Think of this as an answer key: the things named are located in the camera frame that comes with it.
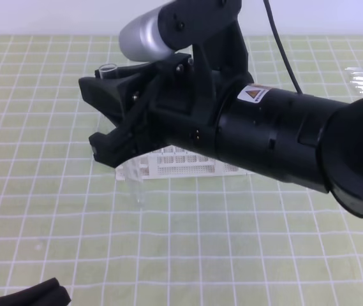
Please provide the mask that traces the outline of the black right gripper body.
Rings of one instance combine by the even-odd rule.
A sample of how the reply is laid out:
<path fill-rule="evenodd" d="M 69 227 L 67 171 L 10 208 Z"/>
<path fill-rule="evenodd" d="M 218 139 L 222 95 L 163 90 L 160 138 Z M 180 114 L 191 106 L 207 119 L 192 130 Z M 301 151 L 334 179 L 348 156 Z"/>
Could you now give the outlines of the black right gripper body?
<path fill-rule="evenodd" d="M 90 136 L 94 159 L 112 168 L 138 156 L 174 145 L 201 155 L 217 158 L 216 136 L 224 104 L 239 85 L 252 81 L 251 74 L 213 70 L 214 91 L 201 96 L 203 80 L 196 77 L 189 54 L 173 54 L 156 61 L 159 75 L 145 92 L 142 102 L 119 127 Z"/>

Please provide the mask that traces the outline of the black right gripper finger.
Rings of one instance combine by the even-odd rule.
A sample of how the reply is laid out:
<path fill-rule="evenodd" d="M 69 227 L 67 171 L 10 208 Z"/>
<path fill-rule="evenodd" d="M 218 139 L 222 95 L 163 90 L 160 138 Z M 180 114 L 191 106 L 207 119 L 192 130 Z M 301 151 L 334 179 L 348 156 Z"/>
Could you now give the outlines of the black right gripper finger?
<path fill-rule="evenodd" d="M 142 102 L 155 79 L 154 76 L 82 77 L 78 84 L 82 99 L 119 127 L 133 107 Z"/>
<path fill-rule="evenodd" d="M 134 66 L 118 66 L 110 63 L 100 66 L 94 72 L 94 76 L 97 79 L 122 79 L 135 75 L 140 75 L 141 77 L 146 78 L 154 78 L 159 75 L 159 69 L 155 62 L 148 62 Z"/>

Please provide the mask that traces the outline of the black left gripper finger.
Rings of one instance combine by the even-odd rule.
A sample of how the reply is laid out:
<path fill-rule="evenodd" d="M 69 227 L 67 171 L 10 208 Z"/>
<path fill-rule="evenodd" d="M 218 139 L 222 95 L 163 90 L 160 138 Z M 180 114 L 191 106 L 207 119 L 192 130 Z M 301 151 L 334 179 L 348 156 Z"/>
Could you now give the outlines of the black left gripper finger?
<path fill-rule="evenodd" d="M 46 280 L 22 291 L 0 296 L 0 306 L 69 305 L 71 298 L 56 278 Z"/>

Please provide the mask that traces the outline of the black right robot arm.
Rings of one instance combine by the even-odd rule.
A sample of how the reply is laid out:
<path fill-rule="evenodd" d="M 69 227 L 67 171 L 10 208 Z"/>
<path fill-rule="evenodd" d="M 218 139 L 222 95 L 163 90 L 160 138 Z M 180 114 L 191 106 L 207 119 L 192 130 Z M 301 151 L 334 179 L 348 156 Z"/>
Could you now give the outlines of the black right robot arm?
<path fill-rule="evenodd" d="M 97 162 L 116 167 L 174 145 L 239 168 L 330 193 L 363 218 L 363 99 L 342 103 L 262 88 L 243 66 L 204 57 L 96 72 L 78 81 L 83 100 L 115 126 L 89 141 Z"/>

